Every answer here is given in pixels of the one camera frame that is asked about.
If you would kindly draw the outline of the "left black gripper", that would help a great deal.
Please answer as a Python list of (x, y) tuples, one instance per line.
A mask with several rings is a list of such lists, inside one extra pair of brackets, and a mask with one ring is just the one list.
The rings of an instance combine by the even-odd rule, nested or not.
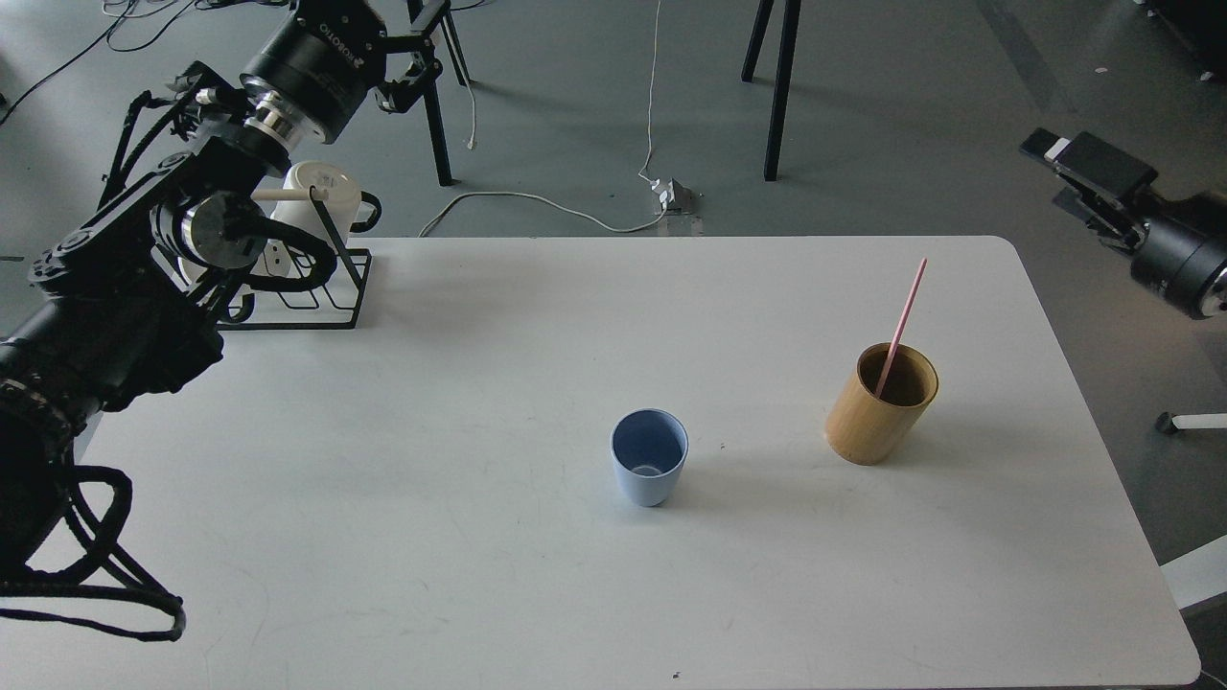
[(333, 144), (368, 93), (382, 112), (404, 114), (443, 72), (433, 36), (452, 1), (411, 10), (407, 34), (387, 33), (367, 1), (292, 1), (290, 17), (252, 58), (240, 82), (254, 98), (276, 93)]

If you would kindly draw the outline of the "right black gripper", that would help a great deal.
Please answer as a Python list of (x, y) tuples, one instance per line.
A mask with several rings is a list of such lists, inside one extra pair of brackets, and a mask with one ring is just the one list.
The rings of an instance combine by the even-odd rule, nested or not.
[(1134, 255), (1146, 239), (1146, 222), (1137, 210), (1158, 171), (1091, 133), (1064, 138), (1039, 126), (1018, 145), (1018, 152), (1042, 163), (1065, 185), (1054, 205), (1081, 219), (1099, 244)]

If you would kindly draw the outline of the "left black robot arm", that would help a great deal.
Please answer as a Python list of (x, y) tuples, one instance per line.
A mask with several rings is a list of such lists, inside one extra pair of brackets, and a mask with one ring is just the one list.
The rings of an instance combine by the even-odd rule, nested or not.
[(130, 479), (81, 467), (74, 444), (96, 415), (178, 392), (218, 362), (240, 289), (310, 292), (344, 269), (364, 293), (371, 253), (355, 264), (321, 192), (307, 200), (323, 237), (254, 200), (267, 176), (290, 173), (302, 138), (333, 144), (369, 93), (393, 113), (425, 98), (436, 169), (452, 183), (434, 86), (434, 32), (452, 2), (411, 1), (409, 12), (410, 29), (393, 36), (368, 2), (292, 1), (240, 83), (191, 64), (150, 130), (190, 147), (136, 182), (139, 153), (118, 151), (97, 212), (29, 266), (45, 302), (2, 340), (4, 598), (131, 603), (164, 611), (171, 627), (76, 624), (145, 642), (182, 636), (182, 599), (119, 544)]

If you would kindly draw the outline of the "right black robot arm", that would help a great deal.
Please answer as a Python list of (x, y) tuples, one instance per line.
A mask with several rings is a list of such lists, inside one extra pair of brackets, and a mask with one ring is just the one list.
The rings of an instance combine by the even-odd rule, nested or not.
[(1036, 129), (1018, 150), (1063, 182), (1054, 205), (1128, 258), (1135, 284), (1191, 319), (1225, 314), (1223, 192), (1167, 199), (1153, 167), (1091, 133)]

